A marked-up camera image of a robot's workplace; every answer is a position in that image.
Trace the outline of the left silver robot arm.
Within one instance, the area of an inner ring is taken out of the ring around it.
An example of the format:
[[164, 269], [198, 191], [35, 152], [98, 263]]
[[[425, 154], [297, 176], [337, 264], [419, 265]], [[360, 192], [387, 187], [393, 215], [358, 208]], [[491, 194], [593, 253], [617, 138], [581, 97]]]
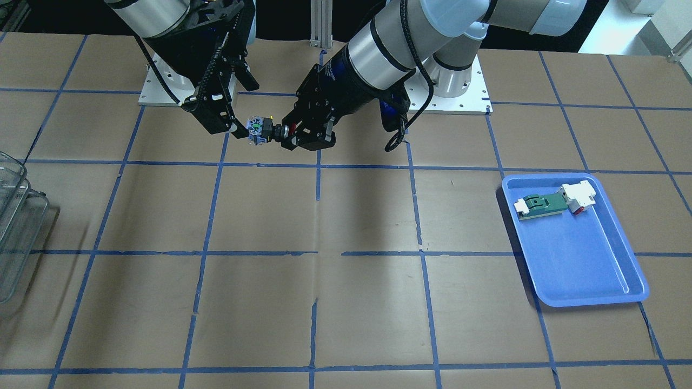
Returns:
[[391, 1], [323, 65], [314, 65], [297, 89], [297, 103], [272, 128], [282, 147], [315, 151], [333, 147], [334, 126], [378, 99], [390, 152], [404, 140], [408, 118], [405, 82], [415, 74], [427, 89], [422, 113], [442, 95], [439, 71], [461, 75], [469, 69], [485, 37], [481, 27], [561, 36], [581, 16], [584, 1]]

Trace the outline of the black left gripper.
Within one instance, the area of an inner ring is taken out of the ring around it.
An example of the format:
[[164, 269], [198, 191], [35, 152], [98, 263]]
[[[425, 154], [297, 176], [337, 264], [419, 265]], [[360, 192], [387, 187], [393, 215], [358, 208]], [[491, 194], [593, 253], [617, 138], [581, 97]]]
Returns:
[[376, 98], [377, 91], [351, 65], [315, 65], [296, 91], [294, 108], [281, 123], [293, 130], [281, 142], [287, 150], [316, 151], [334, 147], [339, 120]]

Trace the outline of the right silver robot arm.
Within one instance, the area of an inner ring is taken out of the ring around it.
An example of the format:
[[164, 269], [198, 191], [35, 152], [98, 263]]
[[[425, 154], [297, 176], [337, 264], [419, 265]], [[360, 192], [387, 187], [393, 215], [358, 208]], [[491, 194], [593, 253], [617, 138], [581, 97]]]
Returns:
[[195, 90], [177, 104], [195, 116], [211, 135], [249, 131], [232, 108], [230, 82], [247, 91], [259, 88], [247, 64], [256, 16], [253, 1], [108, 1], [136, 34], [141, 49], [151, 47]]

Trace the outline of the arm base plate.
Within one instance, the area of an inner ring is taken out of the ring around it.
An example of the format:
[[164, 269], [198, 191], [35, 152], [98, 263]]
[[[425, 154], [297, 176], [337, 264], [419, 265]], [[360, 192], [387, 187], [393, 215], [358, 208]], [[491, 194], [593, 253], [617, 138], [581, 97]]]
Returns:
[[150, 54], [147, 74], [140, 93], [139, 104], [144, 106], [184, 106], [197, 93], [196, 84], [207, 68], [208, 60], [190, 60], [172, 67], [158, 54]]
[[450, 71], [435, 62], [430, 65], [431, 78], [436, 84], [424, 113], [487, 115], [493, 112], [478, 57], [463, 71]]

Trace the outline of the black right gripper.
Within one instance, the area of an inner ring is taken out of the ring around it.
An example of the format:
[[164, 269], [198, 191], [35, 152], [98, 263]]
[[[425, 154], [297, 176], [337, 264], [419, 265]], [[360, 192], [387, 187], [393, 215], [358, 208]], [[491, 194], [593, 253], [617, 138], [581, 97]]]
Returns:
[[247, 91], [259, 89], [247, 62], [247, 41], [253, 17], [235, 16], [217, 28], [215, 42], [207, 68], [197, 84], [197, 93], [181, 106], [195, 116], [211, 135], [230, 132], [237, 139], [247, 139], [249, 130], [240, 123], [232, 108], [234, 77]]

